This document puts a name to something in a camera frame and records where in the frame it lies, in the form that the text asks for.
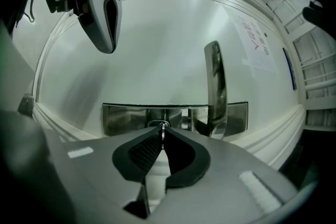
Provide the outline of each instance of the metal handle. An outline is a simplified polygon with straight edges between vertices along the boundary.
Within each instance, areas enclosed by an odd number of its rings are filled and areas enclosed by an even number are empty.
[[[217,41],[205,46],[208,81],[208,122],[205,135],[222,138],[227,123],[227,93],[222,54]]]

